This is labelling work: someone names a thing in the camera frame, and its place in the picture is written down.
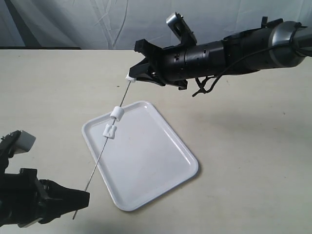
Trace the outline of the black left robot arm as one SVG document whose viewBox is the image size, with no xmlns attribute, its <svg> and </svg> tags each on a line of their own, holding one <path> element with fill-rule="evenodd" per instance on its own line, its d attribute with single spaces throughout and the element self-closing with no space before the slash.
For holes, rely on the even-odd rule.
<svg viewBox="0 0 312 234">
<path fill-rule="evenodd" d="M 36 169 L 0 177 L 0 225 L 47 224 L 62 215 L 87 208 L 90 193 L 38 179 Z"/>
</svg>

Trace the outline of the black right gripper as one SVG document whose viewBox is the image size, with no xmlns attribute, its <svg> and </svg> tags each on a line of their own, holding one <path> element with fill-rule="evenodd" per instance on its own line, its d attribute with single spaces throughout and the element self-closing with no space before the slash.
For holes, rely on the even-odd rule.
<svg viewBox="0 0 312 234">
<path fill-rule="evenodd" d="M 134 51 L 143 54 L 144 59 L 129 69 L 130 77 L 159 86 L 171 85 L 178 90 L 187 89 L 187 80 L 180 76 L 180 52 L 168 52 L 146 39 L 137 40 Z"/>
</svg>

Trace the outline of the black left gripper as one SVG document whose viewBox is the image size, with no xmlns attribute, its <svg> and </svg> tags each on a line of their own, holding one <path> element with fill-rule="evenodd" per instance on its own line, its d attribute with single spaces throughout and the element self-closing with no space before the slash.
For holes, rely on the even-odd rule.
<svg viewBox="0 0 312 234">
<path fill-rule="evenodd" d="M 73 207 L 48 207 L 38 214 L 39 189 L 43 185 L 48 196 L 69 202 Z M 54 181 L 37 179 L 36 169 L 21 168 L 17 174 L 4 173 L 0 177 L 0 225 L 27 227 L 33 223 L 47 224 L 62 215 L 88 207 L 90 194 L 86 191 L 63 187 Z"/>
</svg>

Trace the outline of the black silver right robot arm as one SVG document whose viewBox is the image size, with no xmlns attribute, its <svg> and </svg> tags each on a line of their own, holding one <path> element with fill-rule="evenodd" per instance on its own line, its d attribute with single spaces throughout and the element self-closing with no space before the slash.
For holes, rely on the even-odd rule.
<svg viewBox="0 0 312 234">
<path fill-rule="evenodd" d="M 209 80 L 217 83 L 226 75 L 295 67 L 312 54 L 312 29 L 295 21 L 271 21 L 201 45 L 184 22 L 175 24 L 173 31 L 180 37 L 176 46 L 160 48 L 145 39 L 136 42 L 135 51 L 144 59 L 130 68 L 130 77 L 180 90 L 194 79 L 198 92 L 206 94 Z"/>
</svg>

